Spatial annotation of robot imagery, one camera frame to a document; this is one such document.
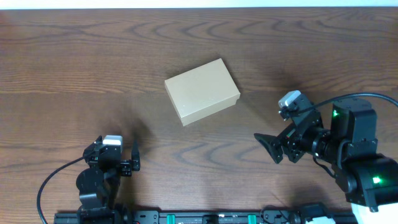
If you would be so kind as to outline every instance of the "white background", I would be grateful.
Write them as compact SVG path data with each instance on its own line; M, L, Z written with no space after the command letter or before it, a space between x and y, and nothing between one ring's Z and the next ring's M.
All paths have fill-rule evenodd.
M398 0L0 0L0 9L398 6Z

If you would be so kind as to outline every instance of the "wooden tabletop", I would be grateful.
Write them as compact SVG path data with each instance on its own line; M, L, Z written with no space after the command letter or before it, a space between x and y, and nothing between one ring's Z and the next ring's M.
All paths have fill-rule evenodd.
M0 11L0 223L40 223L37 191L100 134L120 134L141 171L123 178L131 208L260 210L323 202L349 208L309 155L274 164L253 133L290 121L278 100L358 91L398 98L398 8ZM222 58L241 98L181 122L164 80ZM397 108L369 99L379 152L398 159ZM321 108L329 127L331 106ZM80 206L79 162L47 184L42 208Z

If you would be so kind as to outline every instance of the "green light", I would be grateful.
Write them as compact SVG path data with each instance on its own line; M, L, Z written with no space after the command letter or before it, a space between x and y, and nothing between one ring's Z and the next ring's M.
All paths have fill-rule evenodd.
M336 116L338 116L338 113L336 110L333 110L333 117L336 117Z
M381 182L383 181L379 177L373 177L373 183L380 184Z

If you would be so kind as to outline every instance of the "box top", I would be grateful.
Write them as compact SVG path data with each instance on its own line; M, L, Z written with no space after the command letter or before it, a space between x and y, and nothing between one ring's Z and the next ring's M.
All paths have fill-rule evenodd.
M169 78L165 86L180 118L240 94L221 58Z

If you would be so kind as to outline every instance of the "white box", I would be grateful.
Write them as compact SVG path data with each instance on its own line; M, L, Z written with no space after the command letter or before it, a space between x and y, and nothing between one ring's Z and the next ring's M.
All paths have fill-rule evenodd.
M169 78L165 86L183 126L235 105L241 96L221 58Z

